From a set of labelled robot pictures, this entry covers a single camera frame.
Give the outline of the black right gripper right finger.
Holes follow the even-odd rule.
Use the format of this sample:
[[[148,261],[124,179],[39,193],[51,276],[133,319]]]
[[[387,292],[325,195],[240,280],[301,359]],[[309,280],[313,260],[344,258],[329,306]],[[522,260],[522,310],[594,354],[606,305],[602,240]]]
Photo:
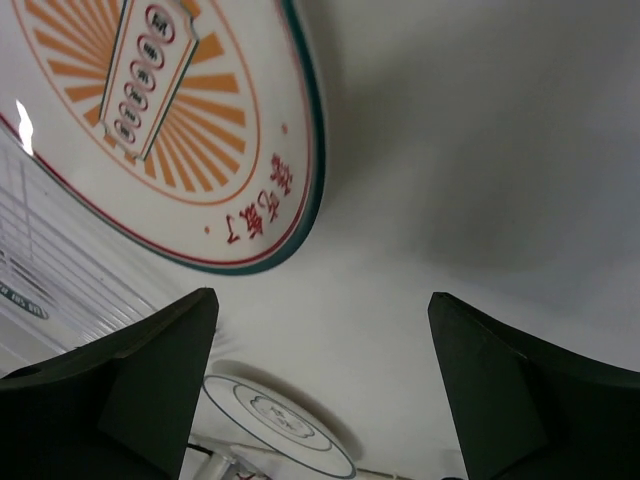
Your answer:
[[[471,479],[636,479],[639,375],[508,326],[457,297],[428,318]]]

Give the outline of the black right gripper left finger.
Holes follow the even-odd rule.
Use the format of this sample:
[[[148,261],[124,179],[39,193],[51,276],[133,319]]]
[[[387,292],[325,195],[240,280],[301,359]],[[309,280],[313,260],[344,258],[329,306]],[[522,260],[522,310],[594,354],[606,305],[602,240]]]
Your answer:
[[[218,314],[199,288],[2,377],[2,478],[178,478]]]

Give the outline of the orange sunburst plate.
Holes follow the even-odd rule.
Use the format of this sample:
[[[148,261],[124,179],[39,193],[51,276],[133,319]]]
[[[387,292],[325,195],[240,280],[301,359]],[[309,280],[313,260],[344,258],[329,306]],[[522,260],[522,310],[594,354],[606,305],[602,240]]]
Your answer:
[[[322,201],[321,88],[291,1],[5,1],[1,127],[100,221],[199,271],[277,267]]]

